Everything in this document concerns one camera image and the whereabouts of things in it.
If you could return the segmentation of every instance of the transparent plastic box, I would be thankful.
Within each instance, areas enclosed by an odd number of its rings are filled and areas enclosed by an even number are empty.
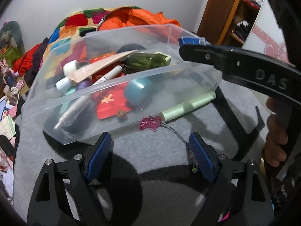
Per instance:
[[[30,121],[38,115],[35,120],[43,131],[65,145],[154,116],[201,94],[215,91],[221,81],[221,73],[209,65],[184,62],[179,56],[178,43],[183,36],[198,37],[175,25],[143,25],[92,32],[54,48],[31,87],[22,119]],[[170,65],[128,74],[65,96],[57,90],[55,83],[64,77],[64,63],[72,60],[89,63],[91,58],[117,52],[131,43],[145,47],[143,51],[147,53],[159,51],[170,55]],[[83,47],[86,47],[86,55],[81,53]],[[102,113],[102,101],[114,102],[111,104],[116,107],[114,110],[119,108],[117,95],[126,99],[125,108],[130,111],[122,112],[121,107],[118,116],[99,119],[97,113]],[[83,96],[87,99],[84,108],[55,128],[64,111]]]

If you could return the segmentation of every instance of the silver screw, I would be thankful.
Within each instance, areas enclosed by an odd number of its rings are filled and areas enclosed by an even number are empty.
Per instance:
[[[220,155],[219,155],[219,159],[220,159],[221,161],[224,161],[225,159],[227,159],[227,156],[224,155],[224,154],[220,154]]]
[[[253,159],[250,159],[250,160],[249,160],[249,164],[252,165],[252,166],[254,166],[254,165],[256,165],[256,161],[253,160]]]
[[[52,163],[52,159],[48,159],[48,160],[45,161],[46,165],[50,165],[51,163]]]
[[[77,154],[74,156],[74,159],[76,159],[77,161],[79,161],[82,158],[81,154]]]

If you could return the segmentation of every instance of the light green tube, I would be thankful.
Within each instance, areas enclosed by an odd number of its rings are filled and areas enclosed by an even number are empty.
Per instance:
[[[215,92],[211,91],[202,94],[199,97],[178,104],[177,106],[165,109],[162,112],[160,112],[158,116],[161,117],[162,121],[167,122],[175,118],[178,118],[190,111],[193,111],[201,106],[204,106],[205,104],[210,103],[215,98],[216,98]]]

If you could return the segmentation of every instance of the pink ribbon print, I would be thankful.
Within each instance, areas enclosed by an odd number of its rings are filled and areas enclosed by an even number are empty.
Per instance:
[[[264,53],[266,55],[271,56],[273,58],[277,58],[281,61],[290,64],[290,62],[288,61],[287,50],[284,43],[281,43],[279,45],[257,25],[253,27],[251,32],[258,36],[266,44],[264,48]]]

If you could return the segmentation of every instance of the gold star print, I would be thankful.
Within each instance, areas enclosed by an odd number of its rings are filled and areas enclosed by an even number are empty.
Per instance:
[[[111,97],[113,97],[113,95],[109,94],[109,96],[104,97],[104,99],[101,101],[101,103],[108,103],[110,101],[114,101],[114,99],[112,99]]]

